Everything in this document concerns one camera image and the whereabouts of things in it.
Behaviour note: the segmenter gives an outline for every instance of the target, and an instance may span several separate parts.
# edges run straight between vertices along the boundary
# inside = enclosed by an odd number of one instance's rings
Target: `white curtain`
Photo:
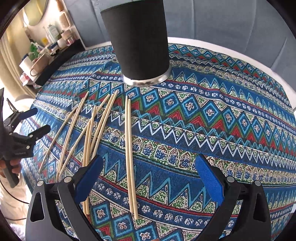
[[[35,93],[27,86],[23,86],[19,79],[22,74],[22,70],[19,67],[21,62],[20,55],[22,54],[18,51],[22,47],[19,46],[21,40],[19,38],[27,38],[27,36],[21,25],[18,29],[15,29],[15,22],[20,21],[20,16],[17,15],[16,18],[0,39],[0,80],[6,91],[9,91],[14,99],[21,95],[35,98]],[[14,38],[18,38],[18,46],[15,46]],[[24,45],[26,45],[25,49],[28,48],[28,42],[30,42],[28,38],[23,40]]]

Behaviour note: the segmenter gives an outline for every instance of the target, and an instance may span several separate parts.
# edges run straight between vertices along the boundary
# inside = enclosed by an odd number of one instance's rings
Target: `human hand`
[[[21,159],[10,161],[10,164],[12,165],[12,170],[11,170],[12,173],[15,173],[15,174],[20,173],[20,171],[22,169],[20,161],[21,161]],[[5,177],[3,174],[3,171],[2,171],[2,169],[4,169],[4,168],[6,168],[5,161],[0,160],[0,175],[2,175],[3,177]]]

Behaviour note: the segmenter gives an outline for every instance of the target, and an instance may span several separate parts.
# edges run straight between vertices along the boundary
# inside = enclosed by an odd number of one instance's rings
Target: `bamboo skewer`
[[[133,211],[135,220],[139,219],[136,187],[135,187],[135,176],[133,172],[133,146],[132,146],[132,135],[131,135],[131,100],[128,100],[128,150],[129,150],[129,164],[130,164],[130,175],[131,175],[131,193],[133,198]]]
[[[99,112],[100,109],[103,107],[103,105],[106,103],[106,101],[108,100],[109,97],[110,97],[110,95],[107,95],[107,96],[106,96],[106,98],[103,100],[103,102],[102,102],[102,103],[100,104],[100,106],[97,108],[97,110],[96,110],[96,114],[95,114],[95,115],[98,114],[98,112]],[[86,132],[86,130],[87,130],[87,125],[84,127],[84,129],[83,129],[82,132],[80,133],[79,137],[77,138],[76,142],[75,142],[74,145],[72,146],[72,149],[70,150],[69,155],[67,156],[67,158],[66,158],[66,160],[65,160],[65,163],[64,163],[64,165],[63,165],[63,167],[62,167],[62,169],[61,169],[59,175],[61,175],[61,174],[64,172],[64,170],[66,169],[66,166],[67,166],[67,164],[68,164],[68,162],[69,162],[69,160],[70,160],[72,154],[74,153],[76,146],[78,145],[79,141],[80,141],[81,138],[83,137],[83,135],[84,135],[84,133]]]
[[[126,103],[125,103],[125,139],[126,139],[126,178],[128,182],[128,202],[130,206],[130,212],[133,213],[133,197],[131,193],[131,171],[130,171],[130,164],[129,164],[129,148],[128,148],[128,97],[126,96]]]
[[[92,136],[92,131],[94,127],[95,112],[96,112],[96,106],[94,107],[93,115],[91,117],[91,122],[90,122],[89,135],[88,135],[87,148],[86,148],[86,163],[85,163],[86,166],[89,164],[89,158],[91,153],[91,136]]]
[[[96,139],[97,139],[97,137],[98,137],[98,134],[99,134],[99,132],[100,132],[100,130],[101,130],[101,127],[102,127],[103,121],[104,121],[104,119],[105,119],[105,115],[106,115],[106,113],[107,113],[107,111],[108,111],[108,108],[109,108],[109,106],[110,106],[110,104],[111,104],[111,102],[112,102],[112,100],[113,100],[114,95],[115,95],[115,93],[113,93],[113,94],[111,95],[111,98],[110,98],[110,100],[108,101],[108,103],[107,103],[107,105],[106,105],[106,108],[105,108],[105,110],[104,110],[104,112],[103,112],[103,114],[102,114],[102,116],[101,116],[101,119],[100,119],[100,121],[99,121],[99,123],[98,123],[98,126],[97,126],[97,128],[96,128],[96,132],[95,132],[95,134],[94,134],[94,138],[93,138],[93,140],[92,140],[92,142],[91,142],[91,150],[93,150],[93,148],[94,148],[94,145],[95,145],[95,143],[96,143]]]
[[[83,210],[84,215],[86,215],[86,205],[85,205],[85,202],[82,202],[82,210]]]
[[[85,163],[86,163],[86,149],[87,149],[87,141],[88,141],[88,138],[89,138],[89,129],[90,129],[90,122],[88,122],[87,124],[87,128],[86,128],[86,133],[85,133],[85,139],[84,139],[84,149],[83,149],[83,161],[82,161],[82,166],[84,167],[85,166]]]
[[[79,104],[79,106],[78,106],[78,108],[77,108],[77,111],[76,111],[76,113],[75,113],[75,115],[74,115],[74,118],[73,118],[73,120],[72,120],[72,122],[71,122],[70,128],[69,128],[69,130],[68,130],[68,133],[67,133],[67,136],[66,136],[66,140],[65,140],[65,142],[64,142],[64,146],[63,146],[63,149],[62,149],[61,157],[60,157],[60,159],[59,159],[59,165],[58,165],[58,170],[57,170],[56,181],[58,181],[59,173],[60,173],[61,168],[62,168],[62,164],[63,164],[64,156],[65,156],[65,153],[66,153],[66,150],[67,150],[68,144],[69,144],[69,140],[70,140],[70,137],[71,137],[71,134],[72,134],[72,130],[73,130],[74,126],[75,126],[75,122],[76,122],[76,120],[77,120],[77,118],[78,118],[78,116],[79,116],[79,114],[80,114],[80,111],[81,111],[81,109],[82,109],[82,107],[83,107],[83,104],[84,104],[85,100],[87,99],[88,94],[89,94],[89,91],[88,91],[88,92],[86,93],[86,95],[82,98],[82,100],[81,100],[81,102],[80,102],[80,104]]]
[[[46,159],[47,159],[47,157],[48,157],[48,155],[50,153],[50,150],[53,147],[54,143],[56,142],[57,138],[59,137],[59,134],[61,133],[61,131],[63,130],[64,126],[67,124],[67,122],[69,121],[69,119],[71,118],[71,116],[73,115],[73,113],[75,112],[76,109],[77,109],[77,106],[74,107],[74,109],[71,111],[71,113],[65,119],[64,123],[62,124],[62,126],[60,127],[60,129],[56,133],[55,137],[53,138],[52,143],[50,144],[47,152],[45,153],[45,156],[43,157],[43,161],[42,161],[41,166],[39,168],[39,173],[41,173],[41,170],[43,169],[43,166],[45,164],[45,161],[46,161]]]
[[[89,211],[89,198],[87,197],[85,200],[85,209],[86,209],[86,214],[89,215],[90,211]]]
[[[104,129],[105,129],[106,122],[107,122],[107,120],[108,120],[109,114],[110,114],[110,112],[111,112],[111,109],[112,109],[112,106],[113,106],[113,104],[114,104],[114,101],[115,101],[115,99],[116,99],[116,97],[117,97],[117,94],[118,94],[118,91],[115,91],[114,96],[113,96],[113,99],[112,99],[112,101],[111,101],[111,103],[110,103],[110,105],[109,105],[109,107],[108,107],[107,113],[106,113],[105,118],[104,118],[104,121],[103,121],[103,123],[102,123],[102,127],[101,127],[100,132],[99,132],[98,139],[97,139],[97,141],[96,141],[96,145],[95,145],[95,147],[94,147],[94,152],[93,152],[93,156],[92,156],[92,158],[96,155],[96,152],[97,152],[97,150],[98,150],[98,147],[99,147],[99,144],[100,144],[100,141],[101,141],[101,138],[102,138],[102,135],[103,135]]]
[[[85,166],[89,164],[89,157],[90,157],[90,147],[91,147],[91,136],[92,136],[92,130],[94,127],[94,118],[96,115],[96,106],[94,107],[93,114],[91,116],[91,120],[89,122],[88,127],[88,136],[85,136],[85,139],[87,137],[87,144],[86,144],[86,160],[85,160]],[[89,198],[87,197],[85,200],[85,208],[86,208],[86,214],[89,215]]]

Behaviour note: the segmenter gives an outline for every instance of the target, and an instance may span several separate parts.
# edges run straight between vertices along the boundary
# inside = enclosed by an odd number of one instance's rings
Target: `screw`
[[[232,176],[228,176],[227,177],[227,181],[229,181],[230,183],[233,183],[234,182],[234,177],[232,177]]]
[[[65,177],[64,182],[69,183],[71,182],[72,178],[71,177]]]
[[[254,183],[255,183],[255,185],[256,185],[256,186],[258,186],[258,187],[260,187],[260,186],[261,186],[261,182],[260,182],[260,181],[258,181],[258,180],[255,180],[255,181],[254,181]]]
[[[43,185],[43,183],[44,183],[44,181],[42,181],[42,180],[41,180],[41,181],[37,182],[37,186],[39,186],[39,187],[40,187],[40,186],[42,186],[42,185]]]

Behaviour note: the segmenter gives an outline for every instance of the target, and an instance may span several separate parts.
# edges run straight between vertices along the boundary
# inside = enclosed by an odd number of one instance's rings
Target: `patterned tablecloth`
[[[225,175],[247,183],[262,182],[275,238],[287,224],[296,196],[295,117],[283,88],[254,66],[224,54],[176,44],[169,44],[169,52],[172,75],[145,88],[123,84],[111,46],[79,53],[62,65],[36,96],[33,107],[38,114],[22,125],[23,134],[45,124],[52,128],[37,142],[34,157],[22,160],[27,184],[33,190],[40,179],[54,182],[69,124],[42,174],[38,168],[81,96],[90,91],[70,146],[93,106],[119,90],[98,149],[104,169],[90,193],[90,220],[105,240],[193,240],[217,208],[194,167],[198,153]],[[137,221],[129,212],[127,194],[126,95],[132,99]],[[81,167],[83,145],[84,138],[66,175]],[[67,231],[75,235],[60,202],[57,207]],[[230,233],[240,207],[238,201],[223,235]]]

